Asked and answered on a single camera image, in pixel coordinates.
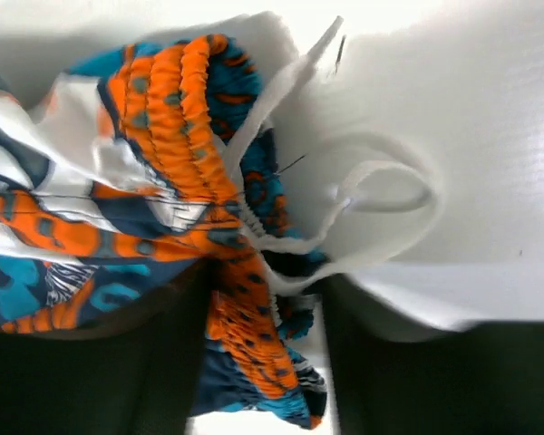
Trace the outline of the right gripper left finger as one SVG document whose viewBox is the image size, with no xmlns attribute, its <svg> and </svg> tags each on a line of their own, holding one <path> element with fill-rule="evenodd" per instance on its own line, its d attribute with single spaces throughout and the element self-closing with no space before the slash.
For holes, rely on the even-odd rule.
<svg viewBox="0 0 544 435">
<path fill-rule="evenodd" d="M 204 352 L 209 265 L 73 331 L 0 333 L 0 434 L 181 434 Z"/>
</svg>

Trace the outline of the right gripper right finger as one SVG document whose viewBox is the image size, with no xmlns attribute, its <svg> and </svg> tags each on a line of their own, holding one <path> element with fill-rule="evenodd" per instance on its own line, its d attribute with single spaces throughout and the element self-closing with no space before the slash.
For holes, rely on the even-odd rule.
<svg viewBox="0 0 544 435">
<path fill-rule="evenodd" d="M 449 332 L 341 275 L 321 292 L 342 433 L 544 434 L 544 322 Z"/>
</svg>

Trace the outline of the colourful patterned shorts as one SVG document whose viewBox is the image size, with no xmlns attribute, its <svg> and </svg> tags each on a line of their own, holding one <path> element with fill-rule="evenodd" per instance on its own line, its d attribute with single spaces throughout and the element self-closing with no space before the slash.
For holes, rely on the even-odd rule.
<svg viewBox="0 0 544 435">
<path fill-rule="evenodd" d="M 36 114 L 0 76 L 0 332 L 76 330 L 214 259 L 193 413 L 268 411 L 316 428 L 325 381 L 287 346 L 314 322 L 312 284 L 380 264 L 425 231 L 334 262 L 320 245 L 375 173 L 404 174 L 420 191 L 370 211 L 437 218 L 441 205 L 423 170 L 369 159 L 338 184 L 314 237 L 291 226 L 269 117 L 338 29 L 268 83 L 224 34 L 94 56 L 61 73 Z"/>
</svg>

